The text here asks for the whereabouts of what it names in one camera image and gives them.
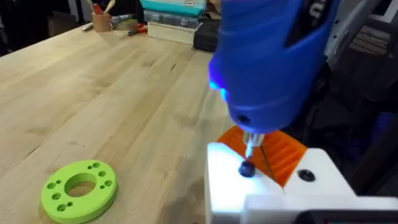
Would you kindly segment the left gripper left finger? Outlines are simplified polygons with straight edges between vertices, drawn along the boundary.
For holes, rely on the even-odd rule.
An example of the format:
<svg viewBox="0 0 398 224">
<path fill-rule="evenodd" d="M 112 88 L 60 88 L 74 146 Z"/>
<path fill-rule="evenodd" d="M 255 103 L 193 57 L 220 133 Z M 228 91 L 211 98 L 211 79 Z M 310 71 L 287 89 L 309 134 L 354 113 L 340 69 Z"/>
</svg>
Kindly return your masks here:
<svg viewBox="0 0 398 224">
<path fill-rule="evenodd" d="M 268 174 L 263 145 L 246 157 L 243 131 L 234 126 L 207 145 L 205 207 L 207 223 L 239 223 L 248 195 L 281 194 Z"/>
</svg>

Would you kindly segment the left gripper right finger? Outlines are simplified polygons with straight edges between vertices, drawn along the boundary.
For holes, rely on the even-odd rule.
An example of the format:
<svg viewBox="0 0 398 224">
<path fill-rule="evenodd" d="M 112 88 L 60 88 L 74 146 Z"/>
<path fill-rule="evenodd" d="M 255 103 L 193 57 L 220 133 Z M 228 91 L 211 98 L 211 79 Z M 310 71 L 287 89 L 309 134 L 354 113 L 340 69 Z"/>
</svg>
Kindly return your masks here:
<svg viewBox="0 0 398 224">
<path fill-rule="evenodd" d="M 265 135 L 263 150 L 268 174 L 286 194 L 354 195 L 329 155 L 304 146 L 282 131 Z"/>
</svg>

